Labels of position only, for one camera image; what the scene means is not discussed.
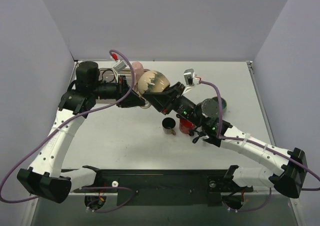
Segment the brown patterned mug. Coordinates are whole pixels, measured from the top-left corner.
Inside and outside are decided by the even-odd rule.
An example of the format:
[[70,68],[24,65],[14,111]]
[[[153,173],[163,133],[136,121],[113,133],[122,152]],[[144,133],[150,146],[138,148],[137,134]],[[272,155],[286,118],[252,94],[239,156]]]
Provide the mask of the brown patterned mug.
[[175,127],[176,121],[171,117],[166,117],[162,120],[162,129],[167,135],[176,135]]

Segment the green mug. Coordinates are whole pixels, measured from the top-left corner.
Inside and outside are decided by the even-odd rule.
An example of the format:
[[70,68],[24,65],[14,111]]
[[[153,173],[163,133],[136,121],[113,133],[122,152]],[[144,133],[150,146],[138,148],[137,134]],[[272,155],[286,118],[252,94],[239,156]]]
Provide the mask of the green mug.
[[[213,99],[217,104],[219,103],[217,96],[214,96],[212,99]],[[223,97],[221,97],[221,105],[222,105],[222,114],[224,115],[225,112],[227,111],[227,101],[226,101]]]

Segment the beige mug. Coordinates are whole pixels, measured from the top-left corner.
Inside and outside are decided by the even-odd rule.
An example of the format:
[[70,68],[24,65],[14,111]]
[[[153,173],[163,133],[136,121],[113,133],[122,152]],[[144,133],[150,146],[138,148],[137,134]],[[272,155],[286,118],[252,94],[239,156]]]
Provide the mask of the beige mug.
[[167,77],[159,71],[149,70],[137,81],[137,92],[143,98],[144,93],[161,93],[170,87]]

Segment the pink mug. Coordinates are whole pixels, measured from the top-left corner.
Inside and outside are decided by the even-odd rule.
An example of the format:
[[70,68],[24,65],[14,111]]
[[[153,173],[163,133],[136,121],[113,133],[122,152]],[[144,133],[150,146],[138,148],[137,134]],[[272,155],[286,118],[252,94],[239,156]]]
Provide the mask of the pink mug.
[[143,65],[139,61],[133,62],[131,65],[132,65],[132,68],[134,71],[134,88],[133,88],[133,90],[137,91],[138,81],[141,78],[141,76],[145,73],[145,70],[144,70]]

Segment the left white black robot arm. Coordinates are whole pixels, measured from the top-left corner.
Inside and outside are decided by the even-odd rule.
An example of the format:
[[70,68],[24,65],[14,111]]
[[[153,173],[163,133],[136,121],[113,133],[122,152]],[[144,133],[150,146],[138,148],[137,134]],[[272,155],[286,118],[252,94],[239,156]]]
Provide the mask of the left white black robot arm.
[[121,71],[125,61],[116,62],[110,69],[114,79],[105,81],[94,61],[83,61],[75,70],[73,80],[62,95],[51,131],[40,145],[40,150],[27,169],[18,171],[17,179],[32,195],[62,203],[75,189],[87,187],[99,191],[103,179],[94,169],[82,167],[63,174],[62,164],[73,138],[88,114],[93,112],[97,100],[114,100],[120,108],[142,107],[145,102],[135,92],[138,80],[145,72],[140,62],[131,65],[130,80]]

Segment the red mug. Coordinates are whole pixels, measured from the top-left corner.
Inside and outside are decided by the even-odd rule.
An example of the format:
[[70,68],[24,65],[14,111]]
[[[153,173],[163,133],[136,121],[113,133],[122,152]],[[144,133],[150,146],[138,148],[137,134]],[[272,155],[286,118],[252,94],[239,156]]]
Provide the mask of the red mug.
[[193,130],[196,128],[196,126],[191,123],[190,121],[184,119],[184,118],[180,118],[179,119],[179,130],[186,135],[189,136],[194,136],[194,132]]

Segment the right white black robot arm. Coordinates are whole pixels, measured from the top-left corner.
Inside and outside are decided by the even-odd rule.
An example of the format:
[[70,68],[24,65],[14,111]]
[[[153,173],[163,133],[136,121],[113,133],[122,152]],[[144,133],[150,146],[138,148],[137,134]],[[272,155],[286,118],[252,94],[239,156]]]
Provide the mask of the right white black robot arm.
[[203,141],[234,151],[258,164],[258,168],[230,166],[223,178],[224,187],[230,191],[238,187],[274,188],[282,195],[297,199],[306,178],[306,155],[299,148],[280,148],[252,137],[227,121],[219,119],[219,104],[207,98],[195,104],[187,97],[187,87],[178,82],[173,86],[147,83],[138,91],[158,112],[167,115],[174,111],[200,130]]

